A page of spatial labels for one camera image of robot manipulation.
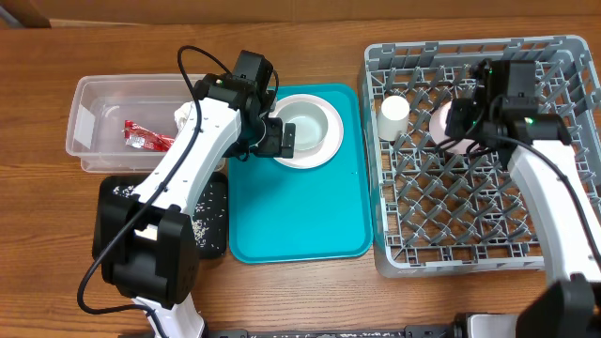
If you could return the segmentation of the white napkin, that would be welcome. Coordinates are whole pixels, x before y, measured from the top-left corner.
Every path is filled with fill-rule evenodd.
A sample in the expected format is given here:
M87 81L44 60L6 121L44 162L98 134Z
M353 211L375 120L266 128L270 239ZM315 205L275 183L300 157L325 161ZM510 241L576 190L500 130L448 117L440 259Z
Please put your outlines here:
M191 116L195 116L195 105L192 101L183 103L174 111L174 120L177 126L177 133L181 133Z

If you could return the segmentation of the large white plate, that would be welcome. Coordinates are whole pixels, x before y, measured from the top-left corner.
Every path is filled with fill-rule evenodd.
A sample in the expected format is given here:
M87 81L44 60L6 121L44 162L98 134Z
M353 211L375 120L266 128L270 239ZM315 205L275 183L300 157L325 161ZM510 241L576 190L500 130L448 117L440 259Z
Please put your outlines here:
M309 94L295 94L278 100L269 117L278 117L277 114L284 106L296 101L307 101L320 106L328 118L328 132L319 146L304 152L296 151L294 147L294 156L291 159L276 158L276 161L295 169L316 168L331 160L341 147L344 139L344 124L341 116L330 103Z

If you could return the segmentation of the red snack wrapper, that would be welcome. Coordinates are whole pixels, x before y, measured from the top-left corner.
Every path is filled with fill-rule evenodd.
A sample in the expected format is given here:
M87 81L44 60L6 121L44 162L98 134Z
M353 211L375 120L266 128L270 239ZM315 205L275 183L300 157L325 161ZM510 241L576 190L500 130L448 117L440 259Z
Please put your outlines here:
M123 132L126 145L135 148L166 152L175 142L174 137L150 131L130 120L125 121Z

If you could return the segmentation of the white bowl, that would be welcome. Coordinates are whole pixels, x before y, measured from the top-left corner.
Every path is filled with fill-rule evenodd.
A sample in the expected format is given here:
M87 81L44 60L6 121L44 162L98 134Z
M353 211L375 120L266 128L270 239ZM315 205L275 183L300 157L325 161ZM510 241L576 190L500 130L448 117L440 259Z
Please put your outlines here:
M296 127L295 150L304 152L319 146L328 132L325 112L316 104L296 101L284 106L277 114L285 123Z

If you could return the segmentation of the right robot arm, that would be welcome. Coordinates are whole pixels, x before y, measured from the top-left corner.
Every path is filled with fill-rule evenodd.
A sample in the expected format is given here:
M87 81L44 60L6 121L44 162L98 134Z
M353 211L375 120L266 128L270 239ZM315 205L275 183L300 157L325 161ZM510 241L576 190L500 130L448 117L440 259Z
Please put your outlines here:
M532 61L485 59L476 88L455 99L444 151L469 140L499 156L521 192L544 256L547 289L519 315L465 314L462 337L597 337L600 223L581 184L572 138L559 115L542 114Z

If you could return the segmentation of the rice and food scraps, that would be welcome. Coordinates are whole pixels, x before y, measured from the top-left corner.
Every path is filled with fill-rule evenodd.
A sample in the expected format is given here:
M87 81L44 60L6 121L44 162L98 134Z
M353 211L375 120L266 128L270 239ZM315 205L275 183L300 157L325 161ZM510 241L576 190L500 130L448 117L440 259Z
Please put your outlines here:
M210 183L194 207L192 216L193 235L199 250L220 251L223 248L226 207L226 193L223 191L223 186Z

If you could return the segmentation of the small white plate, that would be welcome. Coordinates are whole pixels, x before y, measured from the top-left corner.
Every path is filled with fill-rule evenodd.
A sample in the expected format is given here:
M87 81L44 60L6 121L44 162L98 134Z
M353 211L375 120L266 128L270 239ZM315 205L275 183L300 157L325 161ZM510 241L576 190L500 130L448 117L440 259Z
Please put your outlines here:
M465 155L468 146L473 140L463 139L454 141L445 135L446 117L451 108L451 102L452 101L439 107L438 110L431 115L428 130L433 142L436 144L436 153L446 151L453 154Z

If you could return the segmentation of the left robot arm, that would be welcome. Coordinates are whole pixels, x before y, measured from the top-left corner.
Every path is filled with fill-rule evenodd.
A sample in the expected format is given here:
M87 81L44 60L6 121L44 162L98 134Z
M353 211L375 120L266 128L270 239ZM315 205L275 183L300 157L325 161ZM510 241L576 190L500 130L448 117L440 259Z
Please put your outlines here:
M130 196L99 191L93 263L77 291L86 313L140 310L156 337L200 337L205 321L193 305L199 250L195 206L222 158L287 158L296 127L270 116L278 74L262 54L241 51L235 66L188 82L192 110L158 166Z

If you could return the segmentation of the white paper cup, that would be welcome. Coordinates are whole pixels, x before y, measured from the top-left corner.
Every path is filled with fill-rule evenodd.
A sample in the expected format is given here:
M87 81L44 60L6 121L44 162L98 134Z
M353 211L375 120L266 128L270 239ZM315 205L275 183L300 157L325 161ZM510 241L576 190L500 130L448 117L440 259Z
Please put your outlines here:
M393 142L408 131L410 107L402 96L389 96L380 105L377 114L378 137Z

